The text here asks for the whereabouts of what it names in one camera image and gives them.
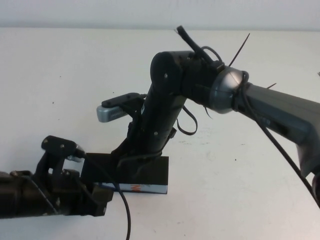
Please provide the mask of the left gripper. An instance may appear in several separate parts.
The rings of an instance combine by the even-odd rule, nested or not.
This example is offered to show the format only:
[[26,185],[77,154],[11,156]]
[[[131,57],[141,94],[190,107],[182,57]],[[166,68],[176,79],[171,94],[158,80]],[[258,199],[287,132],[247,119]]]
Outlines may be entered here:
[[104,216],[111,188],[82,181],[78,171],[37,174],[30,178],[29,216]]

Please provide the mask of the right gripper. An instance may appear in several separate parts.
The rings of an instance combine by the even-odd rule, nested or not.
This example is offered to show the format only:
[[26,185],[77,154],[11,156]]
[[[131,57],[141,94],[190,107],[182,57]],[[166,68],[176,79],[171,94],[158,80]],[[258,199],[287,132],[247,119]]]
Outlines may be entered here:
[[143,169],[175,134],[174,123],[186,98],[180,95],[121,95],[111,100],[132,117],[125,140],[111,152],[115,169],[120,170],[127,160],[134,160],[132,179],[139,179]]

